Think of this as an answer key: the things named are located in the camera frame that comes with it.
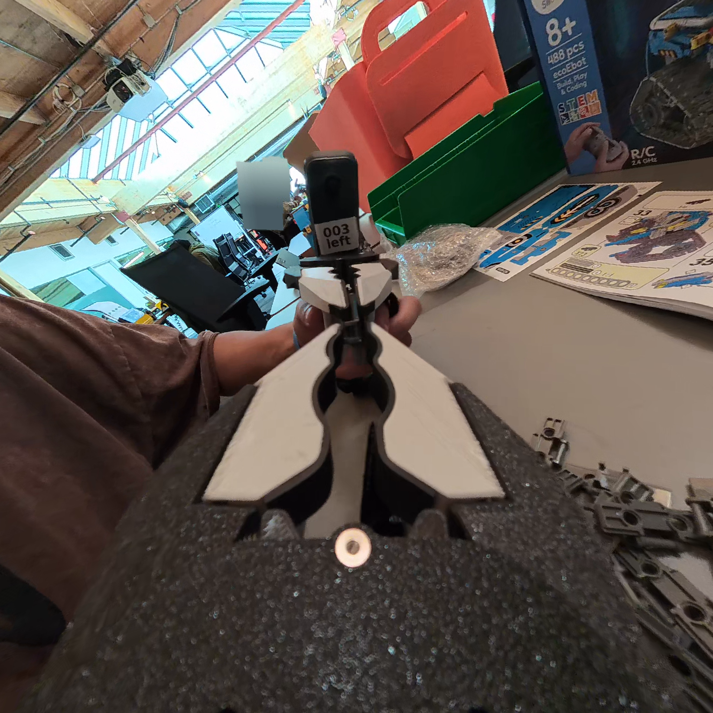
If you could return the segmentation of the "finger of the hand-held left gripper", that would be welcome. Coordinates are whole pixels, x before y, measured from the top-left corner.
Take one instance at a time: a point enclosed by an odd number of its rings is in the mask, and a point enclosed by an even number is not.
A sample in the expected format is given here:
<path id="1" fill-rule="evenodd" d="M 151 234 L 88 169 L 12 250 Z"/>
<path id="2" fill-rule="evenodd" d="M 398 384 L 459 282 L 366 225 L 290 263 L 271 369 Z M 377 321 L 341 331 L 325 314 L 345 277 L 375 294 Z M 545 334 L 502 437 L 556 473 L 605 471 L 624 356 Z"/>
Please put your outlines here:
<path id="1" fill-rule="evenodd" d="M 348 307 L 346 284 L 332 269 L 301 269 L 300 298 L 321 311 Z"/>
<path id="2" fill-rule="evenodd" d="M 356 295 L 361 308 L 379 307 L 391 293 L 391 271 L 385 266 L 356 266 Z"/>

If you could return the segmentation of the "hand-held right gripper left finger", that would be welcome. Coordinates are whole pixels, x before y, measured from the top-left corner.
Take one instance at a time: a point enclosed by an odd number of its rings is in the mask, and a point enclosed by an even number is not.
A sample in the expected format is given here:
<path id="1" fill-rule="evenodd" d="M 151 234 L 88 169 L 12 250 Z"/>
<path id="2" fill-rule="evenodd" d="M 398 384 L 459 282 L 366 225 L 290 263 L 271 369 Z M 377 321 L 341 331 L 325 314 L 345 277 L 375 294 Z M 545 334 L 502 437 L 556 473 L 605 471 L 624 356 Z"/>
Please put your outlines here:
<path id="1" fill-rule="evenodd" d="M 341 326 L 326 328 L 254 387 L 203 502 L 283 510 L 295 524 L 326 503 L 334 478 L 326 411 L 341 337 Z"/>

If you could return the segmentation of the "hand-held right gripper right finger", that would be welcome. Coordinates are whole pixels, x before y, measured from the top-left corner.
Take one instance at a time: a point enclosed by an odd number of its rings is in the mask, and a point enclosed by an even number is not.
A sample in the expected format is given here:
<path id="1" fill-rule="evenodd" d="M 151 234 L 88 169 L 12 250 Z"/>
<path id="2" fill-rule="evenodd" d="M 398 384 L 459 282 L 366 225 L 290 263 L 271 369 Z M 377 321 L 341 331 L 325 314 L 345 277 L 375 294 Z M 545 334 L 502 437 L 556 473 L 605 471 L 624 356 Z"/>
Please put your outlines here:
<path id="1" fill-rule="evenodd" d="M 502 500 L 505 490 L 452 384 L 383 328 L 369 326 L 374 490 L 387 508 Z"/>

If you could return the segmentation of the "single grey track piece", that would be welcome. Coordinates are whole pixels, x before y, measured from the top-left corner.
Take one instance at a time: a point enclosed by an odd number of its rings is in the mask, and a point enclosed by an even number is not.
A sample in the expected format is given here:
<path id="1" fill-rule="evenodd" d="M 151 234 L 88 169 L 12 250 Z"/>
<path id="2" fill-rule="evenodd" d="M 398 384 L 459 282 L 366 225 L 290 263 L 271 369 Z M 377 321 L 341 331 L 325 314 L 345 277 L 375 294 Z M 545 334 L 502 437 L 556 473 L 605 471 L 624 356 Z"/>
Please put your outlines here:
<path id="1" fill-rule="evenodd" d="M 358 309 L 354 308 L 342 325 L 342 359 L 355 364 L 365 364 L 367 352 L 366 322 Z"/>

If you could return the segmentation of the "pile of grey track links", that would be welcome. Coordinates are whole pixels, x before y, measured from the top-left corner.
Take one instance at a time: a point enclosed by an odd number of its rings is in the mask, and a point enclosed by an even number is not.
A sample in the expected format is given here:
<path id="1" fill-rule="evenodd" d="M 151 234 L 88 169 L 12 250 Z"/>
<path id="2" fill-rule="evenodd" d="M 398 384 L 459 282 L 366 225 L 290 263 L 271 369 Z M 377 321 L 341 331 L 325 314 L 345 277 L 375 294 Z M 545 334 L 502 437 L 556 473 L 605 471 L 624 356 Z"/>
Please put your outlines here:
<path id="1" fill-rule="evenodd" d="M 690 700 L 712 711 L 712 594 L 705 593 L 666 557 L 712 551 L 712 480 L 690 478 L 683 510 L 664 488 L 641 481 L 628 468 L 568 464 L 566 422 L 547 418 L 532 435 L 533 450 L 558 473 L 612 544 L 612 563 L 642 628 L 664 647 L 687 681 Z"/>

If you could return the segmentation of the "person's left forearm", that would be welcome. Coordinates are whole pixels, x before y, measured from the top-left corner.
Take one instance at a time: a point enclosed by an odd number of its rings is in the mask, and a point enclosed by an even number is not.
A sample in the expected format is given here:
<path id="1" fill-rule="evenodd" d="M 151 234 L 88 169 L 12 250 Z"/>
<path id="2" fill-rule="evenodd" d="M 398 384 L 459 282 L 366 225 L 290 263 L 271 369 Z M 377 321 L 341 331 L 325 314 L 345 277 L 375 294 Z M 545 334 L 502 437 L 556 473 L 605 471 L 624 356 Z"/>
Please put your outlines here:
<path id="1" fill-rule="evenodd" d="M 255 384 L 295 351 L 292 325 L 263 332 L 218 334 L 212 345 L 212 357 L 220 396 L 234 396 L 243 387 Z"/>

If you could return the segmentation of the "grey desk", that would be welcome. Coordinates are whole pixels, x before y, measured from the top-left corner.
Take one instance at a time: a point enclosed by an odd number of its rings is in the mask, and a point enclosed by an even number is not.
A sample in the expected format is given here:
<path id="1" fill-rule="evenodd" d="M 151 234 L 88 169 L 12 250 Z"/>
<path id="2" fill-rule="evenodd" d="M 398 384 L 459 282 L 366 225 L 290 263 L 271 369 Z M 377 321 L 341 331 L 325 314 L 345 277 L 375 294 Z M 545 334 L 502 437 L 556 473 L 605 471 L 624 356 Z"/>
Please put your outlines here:
<path id="1" fill-rule="evenodd" d="M 375 573 L 332 582 L 298 626 L 281 708 L 295 712 L 701 712 L 677 655 L 639 630 L 590 514 L 525 442 L 570 420 L 573 460 L 629 467 L 683 504 L 712 475 L 712 323 L 521 275 L 426 299 L 415 351 L 485 402 L 486 452 L 514 504 L 466 517 L 436 564 L 377 541 Z"/>

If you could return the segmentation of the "person's left hand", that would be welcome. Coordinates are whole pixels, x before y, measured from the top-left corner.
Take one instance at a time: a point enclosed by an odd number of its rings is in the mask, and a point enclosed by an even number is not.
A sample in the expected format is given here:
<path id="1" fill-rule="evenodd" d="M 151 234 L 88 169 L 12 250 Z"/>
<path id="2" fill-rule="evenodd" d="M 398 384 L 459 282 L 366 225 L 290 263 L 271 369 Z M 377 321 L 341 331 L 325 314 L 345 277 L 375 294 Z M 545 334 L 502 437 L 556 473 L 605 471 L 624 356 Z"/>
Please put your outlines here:
<path id="1" fill-rule="evenodd" d="M 396 312 L 391 315 L 389 308 L 383 304 L 377 309 L 375 322 L 398 341 L 411 346 L 411 328 L 422 312 L 421 302 L 415 297 L 402 297 L 398 300 Z M 325 330 L 325 318 L 319 309 L 302 299 L 297 301 L 297 307 L 292 321 L 292 330 L 299 335 L 301 347 L 315 339 Z M 336 378 L 346 382 L 355 379 L 365 379 L 372 373 L 368 364 L 355 364 L 343 361 L 336 369 Z"/>

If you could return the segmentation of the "clear bag of small parts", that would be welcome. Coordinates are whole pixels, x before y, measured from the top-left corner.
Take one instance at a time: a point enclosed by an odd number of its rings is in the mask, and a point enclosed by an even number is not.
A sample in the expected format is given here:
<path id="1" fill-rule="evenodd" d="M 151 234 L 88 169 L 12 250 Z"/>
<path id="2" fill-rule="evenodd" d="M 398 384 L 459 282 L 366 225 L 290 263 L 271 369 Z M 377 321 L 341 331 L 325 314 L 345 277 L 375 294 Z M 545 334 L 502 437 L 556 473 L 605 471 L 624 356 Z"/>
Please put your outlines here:
<path id="1" fill-rule="evenodd" d="M 398 263 L 402 297 L 441 290 L 474 268 L 482 255 L 510 235 L 493 227 L 464 224 L 428 227 L 391 252 Z"/>

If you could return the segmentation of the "green plastic bin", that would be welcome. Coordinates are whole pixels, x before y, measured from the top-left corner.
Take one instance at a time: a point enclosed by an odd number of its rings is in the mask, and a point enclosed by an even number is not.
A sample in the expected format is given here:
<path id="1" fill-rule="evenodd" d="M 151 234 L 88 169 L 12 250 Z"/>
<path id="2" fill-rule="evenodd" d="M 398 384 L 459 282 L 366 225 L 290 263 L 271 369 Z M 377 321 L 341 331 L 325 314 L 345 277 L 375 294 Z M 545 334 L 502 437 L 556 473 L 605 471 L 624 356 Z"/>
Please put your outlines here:
<path id="1" fill-rule="evenodd" d="M 397 245 L 435 225 L 478 227 L 565 165 L 549 99 L 535 82 L 370 191 L 371 217 Z"/>

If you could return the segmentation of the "blue sticker sheet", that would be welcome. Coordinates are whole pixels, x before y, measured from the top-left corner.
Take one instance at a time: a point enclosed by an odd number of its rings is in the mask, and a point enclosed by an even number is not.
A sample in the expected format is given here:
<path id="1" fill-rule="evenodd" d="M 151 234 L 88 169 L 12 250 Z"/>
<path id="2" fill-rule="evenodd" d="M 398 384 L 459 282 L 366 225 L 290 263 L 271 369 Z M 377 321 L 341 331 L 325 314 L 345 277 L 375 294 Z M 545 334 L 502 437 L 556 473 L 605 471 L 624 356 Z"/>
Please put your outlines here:
<path id="1" fill-rule="evenodd" d="M 474 269 L 497 281 L 506 281 L 594 225 L 611 219 L 622 206 L 658 185 L 659 182 L 558 185 L 498 225 L 501 237 L 484 251 Z"/>

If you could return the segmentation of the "open instruction booklet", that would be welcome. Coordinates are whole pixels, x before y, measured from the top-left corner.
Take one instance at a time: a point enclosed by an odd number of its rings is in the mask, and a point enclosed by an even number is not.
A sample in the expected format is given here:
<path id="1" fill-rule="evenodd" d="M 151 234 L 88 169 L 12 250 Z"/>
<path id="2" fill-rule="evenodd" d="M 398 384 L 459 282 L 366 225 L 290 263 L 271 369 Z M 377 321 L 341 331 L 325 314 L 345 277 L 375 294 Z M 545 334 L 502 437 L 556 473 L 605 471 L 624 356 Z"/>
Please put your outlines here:
<path id="1" fill-rule="evenodd" d="M 648 195 L 531 276 L 593 297 L 712 320 L 712 192 Z"/>

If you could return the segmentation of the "printed toy set box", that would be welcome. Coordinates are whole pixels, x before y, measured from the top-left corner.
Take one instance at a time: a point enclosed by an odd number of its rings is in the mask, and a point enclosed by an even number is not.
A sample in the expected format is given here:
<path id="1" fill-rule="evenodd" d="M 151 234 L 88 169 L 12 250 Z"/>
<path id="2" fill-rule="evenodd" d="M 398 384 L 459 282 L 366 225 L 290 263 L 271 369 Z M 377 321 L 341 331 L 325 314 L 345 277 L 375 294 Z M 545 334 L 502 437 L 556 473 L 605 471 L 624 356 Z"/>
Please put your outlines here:
<path id="1" fill-rule="evenodd" d="M 711 1 L 519 4 L 570 175 L 711 157 Z"/>

